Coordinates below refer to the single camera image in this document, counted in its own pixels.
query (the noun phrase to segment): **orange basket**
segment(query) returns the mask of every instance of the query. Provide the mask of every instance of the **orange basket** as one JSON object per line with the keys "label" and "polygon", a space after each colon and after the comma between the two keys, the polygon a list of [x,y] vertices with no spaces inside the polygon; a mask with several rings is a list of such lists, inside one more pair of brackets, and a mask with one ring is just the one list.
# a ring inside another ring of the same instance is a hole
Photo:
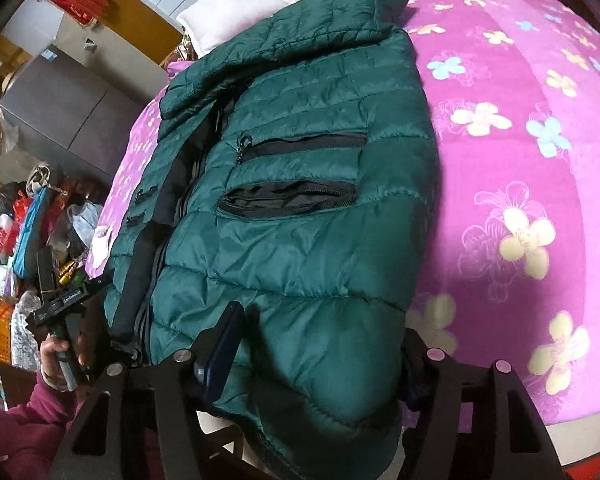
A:
{"label": "orange basket", "polygon": [[11,314],[13,305],[0,298],[0,361],[11,364]]}

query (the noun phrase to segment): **green puffer jacket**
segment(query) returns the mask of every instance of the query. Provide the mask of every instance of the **green puffer jacket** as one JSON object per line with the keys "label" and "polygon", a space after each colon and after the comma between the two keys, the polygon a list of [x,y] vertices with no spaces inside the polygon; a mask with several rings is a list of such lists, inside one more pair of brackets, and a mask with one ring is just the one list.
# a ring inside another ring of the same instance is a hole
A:
{"label": "green puffer jacket", "polygon": [[406,3],[303,0],[181,73],[112,248],[107,318],[141,362],[248,307],[215,408],[284,478],[373,480],[397,449],[438,181]]}

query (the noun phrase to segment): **person's hand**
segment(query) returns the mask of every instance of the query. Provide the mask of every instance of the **person's hand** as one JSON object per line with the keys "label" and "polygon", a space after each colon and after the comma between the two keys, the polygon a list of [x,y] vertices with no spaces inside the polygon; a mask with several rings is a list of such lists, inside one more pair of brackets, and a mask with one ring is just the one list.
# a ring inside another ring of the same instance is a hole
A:
{"label": "person's hand", "polygon": [[[82,366],[90,366],[93,363],[93,348],[90,339],[82,334],[76,341],[75,352],[78,354],[78,362]],[[40,363],[42,373],[53,386],[62,388],[66,386],[64,375],[58,362],[58,352],[66,352],[69,343],[62,341],[56,336],[49,334],[40,345]]]}

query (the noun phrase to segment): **gray cabinet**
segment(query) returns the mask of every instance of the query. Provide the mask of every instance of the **gray cabinet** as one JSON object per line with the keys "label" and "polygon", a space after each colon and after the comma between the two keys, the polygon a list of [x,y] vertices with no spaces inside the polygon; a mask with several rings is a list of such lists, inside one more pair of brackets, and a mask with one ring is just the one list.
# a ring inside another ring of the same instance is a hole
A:
{"label": "gray cabinet", "polygon": [[14,76],[0,108],[18,131],[18,149],[66,176],[106,187],[142,111],[142,105],[54,46]]}

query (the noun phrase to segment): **metal bolt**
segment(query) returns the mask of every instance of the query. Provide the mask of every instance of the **metal bolt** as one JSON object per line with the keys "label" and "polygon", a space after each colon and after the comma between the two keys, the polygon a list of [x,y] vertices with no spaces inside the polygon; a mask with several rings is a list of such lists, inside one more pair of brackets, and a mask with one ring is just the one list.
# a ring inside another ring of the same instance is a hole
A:
{"label": "metal bolt", "polygon": [[496,370],[502,372],[503,374],[508,374],[512,368],[507,361],[500,359],[499,361],[496,361]]}
{"label": "metal bolt", "polygon": [[432,361],[442,361],[445,358],[445,353],[440,348],[429,348],[427,357]]}
{"label": "metal bolt", "polygon": [[188,361],[189,359],[191,359],[191,352],[187,349],[178,350],[173,355],[173,359],[177,363],[183,363],[184,361]]}
{"label": "metal bolt", "polygon": [[112,365],[107,366],[107,375],[110,377],[115,377],[116,375],[120,375],[124,369],[125,367],[123,367],[122,364],[113,363]]}

